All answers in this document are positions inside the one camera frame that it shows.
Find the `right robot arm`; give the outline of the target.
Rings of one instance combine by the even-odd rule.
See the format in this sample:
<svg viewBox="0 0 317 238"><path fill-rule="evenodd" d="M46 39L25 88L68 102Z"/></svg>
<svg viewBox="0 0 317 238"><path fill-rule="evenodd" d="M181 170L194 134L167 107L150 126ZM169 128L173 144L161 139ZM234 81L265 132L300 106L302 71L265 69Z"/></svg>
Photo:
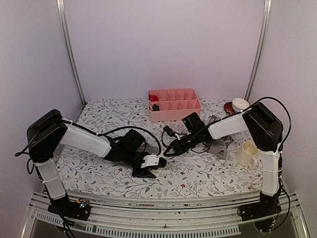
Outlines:
<svg viewBox="0 0 317 238"><path fill-rule="evenodd" d="M248 109L205 124L196 112L183 118L188 135L173 140L164 156L179 156L203 142L211 142L225 136L248 131L260 152L263 165L263 183L256 206L260 216L267 216L275 209L275 201L281 193L280 176L282 174L282 122L261 102Z"/></svg>

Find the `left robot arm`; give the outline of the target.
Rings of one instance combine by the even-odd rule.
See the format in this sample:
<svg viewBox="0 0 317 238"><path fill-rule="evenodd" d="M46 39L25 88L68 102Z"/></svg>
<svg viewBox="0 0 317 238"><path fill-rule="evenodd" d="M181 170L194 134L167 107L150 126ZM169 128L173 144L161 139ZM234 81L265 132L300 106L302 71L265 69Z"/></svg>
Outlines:
<svg viewBox="0 0 317 238"><path fill-rule="evenodd" d="M66 191L53 159L58 145L75 147L107 161L123 162L133 169L133 177L155 179L156 175L150 169L159 167L159 156L139 151L139 147L146 143L139 132L140 128L133 126L124 136L111 138L66 121L60 111L51 110L28 127L27 149L42 183L55 200L55 208L63 215L70 215L74 210L73 203L65 198Z"/></svg>

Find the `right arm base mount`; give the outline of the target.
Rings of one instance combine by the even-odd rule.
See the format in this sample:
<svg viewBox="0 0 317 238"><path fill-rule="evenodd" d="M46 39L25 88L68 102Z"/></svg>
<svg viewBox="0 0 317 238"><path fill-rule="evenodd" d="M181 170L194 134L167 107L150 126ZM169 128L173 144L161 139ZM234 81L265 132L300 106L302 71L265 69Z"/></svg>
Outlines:
<svg viewBox="0 0 317 238"><path fill-rule="evenodd" d="M260 200L258 202L239 206L237 209L237 214L241 217L242 221L277 215L282 211L278 199L279 196L280 193L269 196L260 192Z"/></svg>

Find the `grey underwear cream waistband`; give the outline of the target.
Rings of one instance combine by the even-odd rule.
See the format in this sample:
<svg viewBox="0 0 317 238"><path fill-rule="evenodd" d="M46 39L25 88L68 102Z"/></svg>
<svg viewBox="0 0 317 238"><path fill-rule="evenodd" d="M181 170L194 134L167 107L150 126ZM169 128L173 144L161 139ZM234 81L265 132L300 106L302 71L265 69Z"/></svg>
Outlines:
<svg viewBox="0 0 317 238"><path fill-rule="evenodd" d="M143 161L140 165L141 169L149 169L149 171L158 178L163 170L163 168L159 168L159 159L160 154L157 155L159 149L150 145L149 143L145 143L141 145L138 152L145 151L148 154L143 157Z"/></svg>

